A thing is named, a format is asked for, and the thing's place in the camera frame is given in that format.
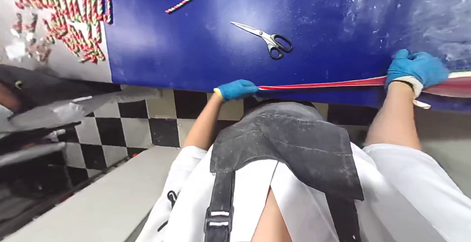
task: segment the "gray cloth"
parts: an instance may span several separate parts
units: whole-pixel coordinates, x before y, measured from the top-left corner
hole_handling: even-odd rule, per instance
[[[255,109],[221,131],[209,168],[229,172],[263,159],[285,163],[319,191],[364,200],[347,131],[322,120],[314,107],[279,102]]]

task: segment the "blue glove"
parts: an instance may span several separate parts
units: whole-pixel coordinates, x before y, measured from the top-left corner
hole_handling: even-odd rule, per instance
[[[416,97],[423,88],[439,84],[448,79],[450,71],[441,60],[427,52],[409,55],[407,49],[399,50],[388,70],[385,87],[393,80],[401,80],[412,84]]]
[[[233,99],[242,99],[250,95],[254,95],[259,90],[254,83],[239,79],[231,83],[220,85],[214,92],[219,94],[224,101],[229,101]]]

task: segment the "black and white checkered floor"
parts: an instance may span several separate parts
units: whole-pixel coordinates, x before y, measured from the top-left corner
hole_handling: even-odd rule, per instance
[[[59,136],[60,141],[67,142],[66,165],[72,182],[78,184],[153,145],[179,148],[210,96],[164,89],[159,99],[103,105],[80,125]],[[224,104],[216,132],[236,123],[244,110],[256,103],[249,98]],[[325,119],[347,128],[351,140],[359,143],[377,112],[366,107],[321,103],[315,106]]]

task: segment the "white chef coat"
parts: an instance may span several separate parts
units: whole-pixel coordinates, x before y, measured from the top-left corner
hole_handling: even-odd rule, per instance
[[[471,241],[471,200],[432,157],[392,144],[351,147],[365,195],[364,202],[355,202],[362,241]],[[137,242],[204,241],[215,179],[211,150],[181,150]],[[304,185],[285,164],[254,161],[235,178],[232,242],[251,240],[270,186],[293,242],[339,241],[324,193]],[[173,209],[171,190],[179,194]]]

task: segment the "blue table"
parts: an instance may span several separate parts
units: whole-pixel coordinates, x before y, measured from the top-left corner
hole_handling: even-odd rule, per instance
[[[469,0],[113,0],[105,28],[115,83],[212,91],[243,78],[256,85],[337,82],[386,74],[397,50],[426,51],[452,70],[471,68]],[[275,61],[241,22],[289,38]],[[382,87],[268,92],[265,96],[378,107]],[[423,95],[440,111],[471,100]]]

